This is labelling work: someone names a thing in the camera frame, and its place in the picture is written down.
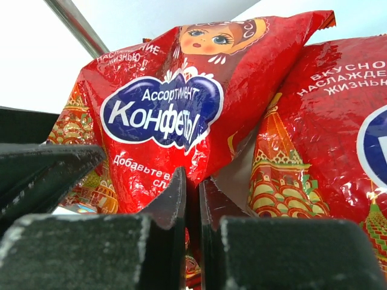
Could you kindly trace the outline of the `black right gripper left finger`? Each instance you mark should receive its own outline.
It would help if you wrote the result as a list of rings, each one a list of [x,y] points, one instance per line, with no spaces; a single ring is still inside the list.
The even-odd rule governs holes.
[[[184,289],[186,174],[137,214],[28,214],[1,240],[2,289]]]

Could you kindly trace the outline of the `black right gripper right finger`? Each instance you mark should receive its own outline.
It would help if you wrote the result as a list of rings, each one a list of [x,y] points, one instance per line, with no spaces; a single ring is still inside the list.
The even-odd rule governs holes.
[[[340,219],[251,217],[200,184],[203,289],[385,289],[371,244]]]

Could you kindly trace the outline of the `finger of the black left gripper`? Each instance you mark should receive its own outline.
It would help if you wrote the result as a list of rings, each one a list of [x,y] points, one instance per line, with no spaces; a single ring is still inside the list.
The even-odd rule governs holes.
[[[106,157],[96,145],[45,144],[57,114],[1,108],[1,226],[51,213]]]

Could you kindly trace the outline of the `red matryoshka candy bag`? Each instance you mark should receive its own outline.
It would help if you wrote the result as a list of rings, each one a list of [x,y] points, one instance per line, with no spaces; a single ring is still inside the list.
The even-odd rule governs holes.
[[[303,48],[259,126],[247,206],[352,220],[386,268],[386,36]]]
[[[188,197],[243,150],[331,10],[177,26],[84,66],[49,144],[96,144],[106,160],[60,202],[138,213],[186,173]]]

